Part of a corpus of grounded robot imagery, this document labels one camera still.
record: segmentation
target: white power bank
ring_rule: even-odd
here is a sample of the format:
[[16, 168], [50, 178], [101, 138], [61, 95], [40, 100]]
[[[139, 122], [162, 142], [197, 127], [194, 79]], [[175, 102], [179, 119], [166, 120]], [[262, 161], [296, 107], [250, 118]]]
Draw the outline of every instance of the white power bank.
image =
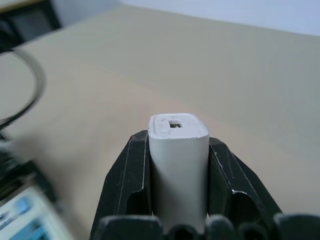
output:
[[158, 114], [148, 125], [153, 213], [164, 233], [186, 224], [199, 233], [207, 216], [209, 132], [188, 113]]

